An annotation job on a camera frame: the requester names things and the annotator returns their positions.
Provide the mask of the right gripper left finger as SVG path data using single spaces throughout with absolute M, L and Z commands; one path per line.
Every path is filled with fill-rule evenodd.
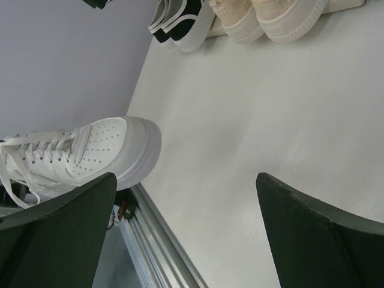
M 1 287 L 91 287 L 116 186 L 106 173 L 1 217 Z

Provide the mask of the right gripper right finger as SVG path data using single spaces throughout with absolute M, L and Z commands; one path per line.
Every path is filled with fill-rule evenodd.
M 256 190 L 281 287 L 383 287 L 383 223 L 268 173 L 258 174 Z

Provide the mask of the beige lace sneaker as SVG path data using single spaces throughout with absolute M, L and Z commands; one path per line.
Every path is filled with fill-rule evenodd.
M 237 44 L 250 44 L 264 35 L 251 1 L 215 0 L 209 5 L 226 34 Z
M 318 21 L 326 0 L 253 0 L 257 19 L 269 39 L 276 43 L 297 40 Z

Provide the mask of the black white sneaker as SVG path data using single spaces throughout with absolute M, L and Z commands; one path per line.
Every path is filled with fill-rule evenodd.
M 176 46 L 173 40 L 164 32 L 162 25 L 165 24 L 181 7 L 182 2 L 160 0 L 157 2 L 155 13 L 148 26 L 150 33 L 158 44 L 167 49 L 174 49 Z
M 214 17 L 207 0 L 169 0 L 161 28 L 178 49 L 189 53 L 203 44 Z

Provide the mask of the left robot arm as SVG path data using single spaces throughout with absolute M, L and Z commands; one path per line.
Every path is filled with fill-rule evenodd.
M 118 224 L 121 220 L 130 220 L 138 207 L 138 202 L 132 189 L 117 191 L 114 201 L 117 211 L 113 210 L 113 223 Z

